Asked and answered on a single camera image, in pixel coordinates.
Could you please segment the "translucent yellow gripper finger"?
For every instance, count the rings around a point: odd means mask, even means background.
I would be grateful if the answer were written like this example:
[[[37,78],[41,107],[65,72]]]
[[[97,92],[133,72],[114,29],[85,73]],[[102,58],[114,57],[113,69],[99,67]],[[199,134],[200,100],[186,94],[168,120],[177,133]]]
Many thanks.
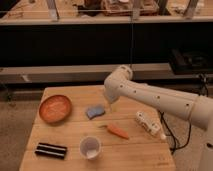
[[[112,104],[109,101],[107,101],[107,107],[110,112],[113,112]]]

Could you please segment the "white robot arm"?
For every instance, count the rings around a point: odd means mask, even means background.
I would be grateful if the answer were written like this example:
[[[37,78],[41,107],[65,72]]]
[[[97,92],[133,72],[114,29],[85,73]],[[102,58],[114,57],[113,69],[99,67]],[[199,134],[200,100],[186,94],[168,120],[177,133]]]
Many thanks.
[[[213,98],[132,81],[133,71],[120,65],[104,81],[104,94],[112,104],[125,96],[173,114],[206,131],[198,171],[213,171]]]

